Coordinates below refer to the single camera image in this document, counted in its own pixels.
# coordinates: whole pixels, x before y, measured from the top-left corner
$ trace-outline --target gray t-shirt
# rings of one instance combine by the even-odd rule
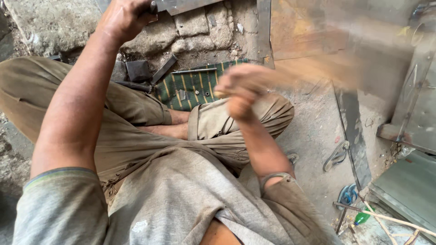
[[[180,147],[130,174],[109,213],[92,171],[38,175],[18,202],[14,244],[199,244],[213,217],[244,244],[293,244],[268,205],[216,157]]]

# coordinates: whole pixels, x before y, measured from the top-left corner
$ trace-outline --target khaki pants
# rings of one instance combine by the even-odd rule
[[[0,109],[31,142],[36,142],[51,98],[71,68],[42,57],[20,57],[0,63]],[[188,140],[209,147],[223,157],[224,164],[240,170],[249,162],[248,154],[238,126],[227,114],[226,101],[193,109]],[[273,137],[283,132],[294,115],[289,100],[276,94],[268,94],[253,108]],[[186,142],[135,127],[170,124],[168,108],[153,96],[110,82],[95,149],[100,180],[119,177],[163,148]]]

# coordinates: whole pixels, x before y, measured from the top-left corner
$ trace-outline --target blue flip-flop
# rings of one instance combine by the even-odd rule
[[[346,185],[342,188],[341,193],[339,193],[339,197],[337,198],[338,203],[342,203],[345,205],[351,205],[357,200],[357,193],[354,190],[356,188],[356,184]],[[344,210],[344,207],[336,206],[339,210]]]

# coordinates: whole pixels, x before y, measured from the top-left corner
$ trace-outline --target t-shirt sleeve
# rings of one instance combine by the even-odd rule
[[[102,244],[108,225],[97,175],[81,167],[58,168],[24,187],[13,244]]]

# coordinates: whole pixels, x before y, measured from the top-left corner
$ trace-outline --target man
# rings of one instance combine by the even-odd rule
[[[74,67],[0,64],[1,110],[36,142],[14,244],[340,244],[274,142],[292,105],[241,82],[273,71],[230,70],[230,98],[192,112],[109,82],[149,5],[112,0]],[[233,175],[249,160],[262,198]]]

